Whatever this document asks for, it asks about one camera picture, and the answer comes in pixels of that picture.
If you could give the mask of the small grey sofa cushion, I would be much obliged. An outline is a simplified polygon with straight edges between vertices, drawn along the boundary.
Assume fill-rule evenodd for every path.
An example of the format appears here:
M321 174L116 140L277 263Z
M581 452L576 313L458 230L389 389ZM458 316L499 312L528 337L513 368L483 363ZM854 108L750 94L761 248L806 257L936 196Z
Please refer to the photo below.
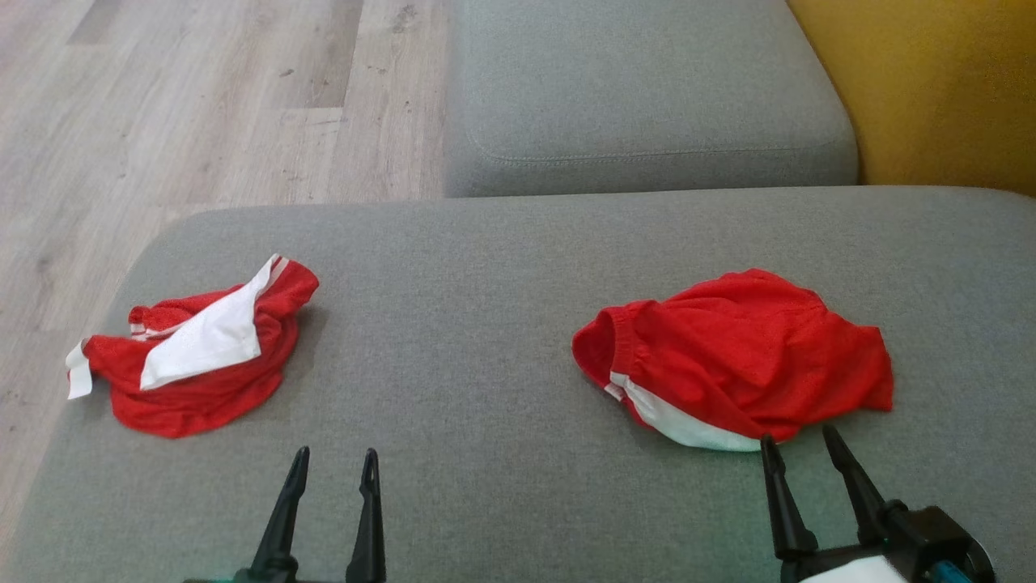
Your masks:
M788 0L451 0L451 197L859 180Z

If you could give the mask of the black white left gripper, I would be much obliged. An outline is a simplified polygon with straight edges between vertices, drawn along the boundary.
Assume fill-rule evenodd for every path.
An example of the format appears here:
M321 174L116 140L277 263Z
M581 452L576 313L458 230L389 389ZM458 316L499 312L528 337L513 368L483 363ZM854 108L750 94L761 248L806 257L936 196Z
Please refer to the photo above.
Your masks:
M342 581L306 580L297 576L299 561L292 552L295 522L308 482L310 448L297 450L282 484L278 500L249 572L236 572L229 579L185 579L185 583L343 583ZM384 514L382 514L379 458L374 448L365 454L359 472L358 534L348 567L346 583L385 583Z

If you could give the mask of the large grey sofa seat cushion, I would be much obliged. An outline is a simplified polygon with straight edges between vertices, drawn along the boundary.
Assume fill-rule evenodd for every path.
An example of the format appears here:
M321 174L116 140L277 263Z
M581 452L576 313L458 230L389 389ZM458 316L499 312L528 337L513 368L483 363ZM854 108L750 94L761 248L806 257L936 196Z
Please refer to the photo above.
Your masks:
M165 440L68 402L0 583L181 583L249 564L299 447L295 554L344 578L380 457L388 580L771 583L756 453L685 448L592 387L603 307L761 268L883 332L895 409L839 420L881 493L943 507L1036 583L1036 199L959 187L496 197L211 211L110 305L230 287L274 253L321 281L280 390Z

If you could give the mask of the red and white t-shirt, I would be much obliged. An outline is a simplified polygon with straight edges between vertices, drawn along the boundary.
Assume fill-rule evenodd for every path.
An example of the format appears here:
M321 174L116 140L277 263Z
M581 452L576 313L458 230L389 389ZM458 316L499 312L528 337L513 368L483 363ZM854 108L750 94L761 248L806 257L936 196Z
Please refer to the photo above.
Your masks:
M179 439L226 427L282 383L299 341L300 310L319 279L275 254L249 281L206 294L134 307L126 336L91 336L66 356L68 398L108 383L115 418Z

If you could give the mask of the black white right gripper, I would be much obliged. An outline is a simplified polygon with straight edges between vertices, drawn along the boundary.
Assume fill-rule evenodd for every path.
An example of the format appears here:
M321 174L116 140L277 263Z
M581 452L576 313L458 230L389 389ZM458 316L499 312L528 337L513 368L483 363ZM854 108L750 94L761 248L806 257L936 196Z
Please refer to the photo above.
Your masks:
M831 424L822 435L835 469L843 477L857 521L858 545L821 549L805 527L788 486L787 468L773 436L761 439L762 480L772 542L781 560L780 583L848 583L870 569L861 583L998 583L984 547L943 509L910 511L887 499Z

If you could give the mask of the red shorts with white stripe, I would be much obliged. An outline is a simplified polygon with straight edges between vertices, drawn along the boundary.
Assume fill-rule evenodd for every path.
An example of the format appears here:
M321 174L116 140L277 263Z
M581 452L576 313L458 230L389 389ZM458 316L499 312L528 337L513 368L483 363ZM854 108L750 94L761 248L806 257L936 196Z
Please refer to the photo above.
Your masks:
M573 337L572 355L633 420L692 448L752 453L764 436L783 443L810 425L894 406L880 329L767 270L602 309Z

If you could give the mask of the yellow upholstered panel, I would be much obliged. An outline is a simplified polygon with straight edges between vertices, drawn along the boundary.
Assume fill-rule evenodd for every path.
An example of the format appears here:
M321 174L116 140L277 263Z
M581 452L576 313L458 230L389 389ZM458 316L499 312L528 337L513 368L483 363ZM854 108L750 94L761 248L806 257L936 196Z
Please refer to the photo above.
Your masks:
M1036 197L1036 0L788 0L867 185Z

